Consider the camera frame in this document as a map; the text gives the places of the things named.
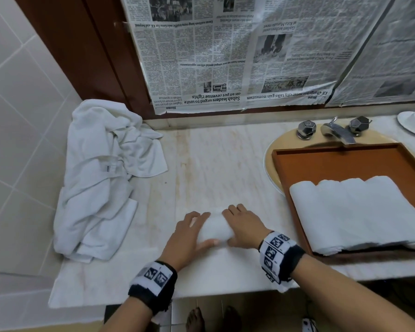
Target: wooden tray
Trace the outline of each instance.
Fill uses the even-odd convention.
[[[397,246],[364,251],[343,251],[328,257],[312,252],[289,192],[291,185],[300,181],[318,184],[323,179],[343,181],[349,178],[361,178],[365,181],[374,176],[388,176],[415,207],[415,157],[402,143],[274,150],[272,158],[285,190],[299,244],[308,254],[326,263],[344,262],[356,258],[363,260],[415,258],[415,251]]]

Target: chrome faucet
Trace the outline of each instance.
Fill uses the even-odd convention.
[[[356,144],[357,142],[355,141],[354,135],[350,132],[350,130],[335,123],[337,119],[338,117],[336,116],[331,122],[324,123],[321,126],[321,133],[324,136],[335,136],[338,140],[343,142],[344,145]]]

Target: newspaper page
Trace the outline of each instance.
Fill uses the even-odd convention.
[[[328,106],[415,101],[415,0],[395,0]]]
[[[323,104],[390,0],[122,0],[156,114]]]

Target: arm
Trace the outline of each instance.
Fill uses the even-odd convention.
[[[171,235],[157,262],[163,262],[177,273],[197,256],[217,245],[219,241],[215,239],[196,243],[198,233],[209,216],[210,213],[202,215],[197,212],[188,213],[184,220],[177,223],[175,232]],[[193,218],[197,219],[191,226]],[[173,286],[174,284],[166,284],[162,292],[154,299],[154,303],[168,307]],[[150,307],[140,299],[130,296],[100,329],[100,332],[143,332],[152,316],[153,311]]]
[[[272,232],[242,204],[229,206],[223,216],[235,234],[230,246],[259,249]],[[290,276],[344,331],[415,331],[415,320],[405,312],[309,255],[299,258]]]

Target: beige sink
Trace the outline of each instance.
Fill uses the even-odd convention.
[[[297,149],[306,147],[335,146],[342,143],[335,137],[327,137],[321,134],[320,128],[322,124],[317,124],[317,131],[310,140],[301,140],[296,135],[296,129],[292,129],[275,139],[267,148],[264,158],[264,166],[274,187],[284,195],[280,178],[278,177],[275,166],[272,161],[272,151],[276,149]],[[355,140],[359,144],[379,144],[379,143],[396,143],[397,141],[385,136],[375,130],[368,129],[364,131]]]

